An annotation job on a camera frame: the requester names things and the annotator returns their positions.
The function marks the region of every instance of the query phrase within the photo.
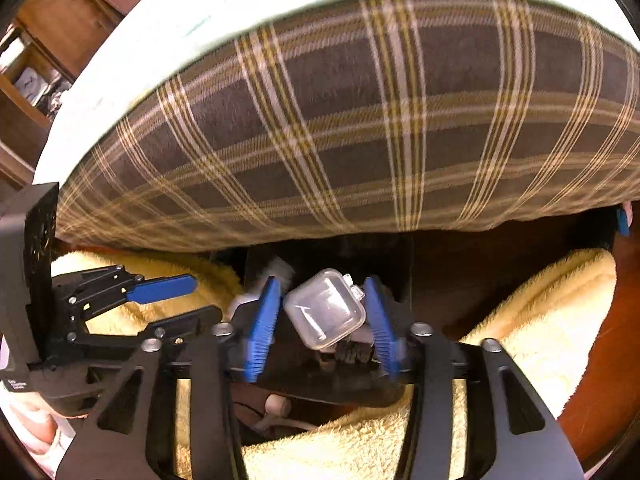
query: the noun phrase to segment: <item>yellow fleece fabric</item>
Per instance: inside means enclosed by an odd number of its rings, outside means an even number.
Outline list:
[[[123,263],[127,270],[148,278],[190,271],[187,266],[171,267],[174,270],[161,267],[157,274],[155,271],[160,267],[156,266],[164,262],[146,260],[136,254],[129,256],[131,259],[125,261],[119,255],[75,253],[65,257],[64,266],[54,264],[53,268],[60,273]],[[226,276],[225,269],[221,267],[212,274],[215,276],[218,272]],[[129,303],[119,307],[118,314],[107,313],[92,320],[90,330],[136,333],[144,324],[161,316],[209,303],[225,306],[231,291],[238,290],[237,285],[237,281],[220,277],[211,279],[209,276],[200,282],[194,293],[201,295],[198,301],[203,303],[169,307],[168,302],[162,302],[167,306],[150,305],[144,310]],[[576,251],[524,283],[462,341],[478,344],[486,337],[500,340],[554,416],[558,416],[586,369],[591,346],[609,311],[615,285],[616,267],[610,253],[604,250]],[[191,477],[189,386],[189,381],[181,381],[178,386],[176,429],[177,473],[188,479]],[[357,409],[315,431],[245,447],[247,472],[250,478],[260,480],[391,479],[404,439],[410,398],[411,389],[408,388],[406,395],[389,408]],[[450,478],[463,474],[465,442],[465,391],[463,382],[457,381]]]

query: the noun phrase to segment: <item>brown plaid cloth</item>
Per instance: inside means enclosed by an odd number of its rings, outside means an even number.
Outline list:
[[[343,0],[220,46],[62,188],[58,235],[201,251],[640,198],[638,53],[532,0]]]

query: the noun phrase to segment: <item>blue gripper pad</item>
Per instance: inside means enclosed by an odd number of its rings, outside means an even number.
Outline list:
[[[258,313],[245,341],[244,380],[255,383],[264,370],[280,310],[280,282],[270,276],[260,294]]]
[[[401,370],[401,362],[406,355],[402,328],[396,326],[390,316],[387,297],[376,278],[367,278],[364,282],[364,309],[367,322],[371,325],[376,354],[382,369],[392,378]]]
[[[127,301],[146,304],[170,300],[171,298],[191,294],[196,290],[197,286],[198,280],[190,274],[148,280],[134,286],[133,290],[127,293]]]

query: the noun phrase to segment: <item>screw head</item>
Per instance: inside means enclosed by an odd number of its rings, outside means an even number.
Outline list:
[[[500,343],[498,343],[495,339],[491,339],[491,338],[485,339],[484,341],[482,341],[482,348],[484,348],[487,352],[492,352],[492,353],[502,351],[502,347],[500,346]]]
[[[232,335],[232,333],[234,332],[234,327],[233,325],[231,325],[231,323],[223,322],[214,325],[211,331],[213,332],[213,335],[216,336]]]
[[[414,323],[411,325],[411,333],[418,337],[433,335],[433,328],[429,323]]]
[[[140,348],[142,348],[143,352],[157,352],[162,348],[162,341],[155,337],[145,339],[140,345]]]

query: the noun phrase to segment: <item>plaid fabric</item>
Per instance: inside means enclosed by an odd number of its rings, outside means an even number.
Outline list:
[[[167,80],[62,188],[58,235],[201,251],[640,198],[638,54],[531,0],[344,0]]]

